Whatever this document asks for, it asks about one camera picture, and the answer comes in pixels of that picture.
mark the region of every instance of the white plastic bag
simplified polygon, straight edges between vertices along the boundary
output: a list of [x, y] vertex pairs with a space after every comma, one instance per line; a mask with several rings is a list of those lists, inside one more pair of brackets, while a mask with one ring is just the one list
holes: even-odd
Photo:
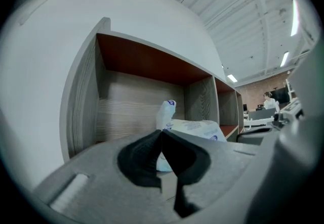
[[[172, 119], [176, 112], [176, 101], [164, 101], [156, 115], [156, 129], [173, 129], [186, 134], [209, 139], [213, 141], [227, 142], [218, 123], [214, 121], [184, 121]], [[172, 169], [161, 152], [157, 162], [156, 170], [163, 172], [171, 172]]]
[[171, 129], [170, 121], [176, 112], [177, 103], [174, 100], [164, 101], [156, 114], [156, 129]]

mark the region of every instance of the wooden shelf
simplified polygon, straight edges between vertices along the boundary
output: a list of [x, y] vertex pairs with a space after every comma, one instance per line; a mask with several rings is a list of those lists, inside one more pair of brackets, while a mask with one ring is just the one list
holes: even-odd
[[[171, 99], [177, 102], [173, 118], [185, 120], [184, 87], [106, 70], [99, 85], [96, 140], [116, 140], [155, 131], [156, 114], [163, 101]], [[200, 107], [197, 105], [194, 109], [192, 113], [198, 114]]]
[[244, 127], [244, 112], [243, 112], [242, 96], [238, 92], [236, 92], [236, 99], [237, 99], [237, 109], [238, 109], [238, 128], [240, 133], [240, 129]]
[[235, 91], [228, 84], [224, 83], [223, 81], [221, 81], [221, 80], [219, 80], [217, 78], [215, 78], [215, 84], [216, 84], [216, 89], [217, 89], [218, 94]]
[[233, 134], [234, 131], [237, 130], [238, 125], [221, 125], [220, 126], [225, 138], [227, 139], [229, 136]]
[[112, 35], [97, 34], [107, 70], [187, 86], [211, 75], [153, 47]]
[[238, 109], [235, 91], [218, 93], [220, 125], [238, 125]]

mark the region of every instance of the white ceiling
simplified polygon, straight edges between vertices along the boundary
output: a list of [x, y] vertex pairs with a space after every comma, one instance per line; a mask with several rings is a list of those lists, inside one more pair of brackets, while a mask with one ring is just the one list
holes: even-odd
[[[17, 0], [16, 5], [25, 1]], [[293, 68], [301, 53], [312, 48], [301, 30], [290, 37], [292, 0], [177, 1], [201, 18], [218, 50], [225, 74], [233, 74], [238, 80], [236, 86]], [[314, 30], [311, 34], [319, 36]], [[280, 68], [286, 51], [290, 52], [290, 60]]]

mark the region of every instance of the brick wall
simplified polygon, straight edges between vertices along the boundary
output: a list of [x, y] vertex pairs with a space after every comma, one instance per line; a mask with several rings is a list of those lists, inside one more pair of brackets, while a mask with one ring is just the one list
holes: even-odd
[[285, 87], [288, 76], [287, 72], [284, 72], [262, 81], [239, 86], [236, 89], [242, 94], [243, 104], [247, 104], [248, 110], [255, 111], [258, 105], [264, 103], [263, 94], [273, 91], [276, 87], [277, 89]]

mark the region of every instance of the person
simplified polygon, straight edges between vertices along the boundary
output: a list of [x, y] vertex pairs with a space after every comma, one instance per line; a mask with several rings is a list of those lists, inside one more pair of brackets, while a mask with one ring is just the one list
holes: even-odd
[[265, 109], [275, 108], [275, 110], [277, 112], [280, 111], [278, 103], [276, 102], [275, 99], [271, 98], [272, 94], [270, 92], [265, 92], [263, 96], [264, 96], [264, 99], [265, 99], [265, 101], [264, 101]]

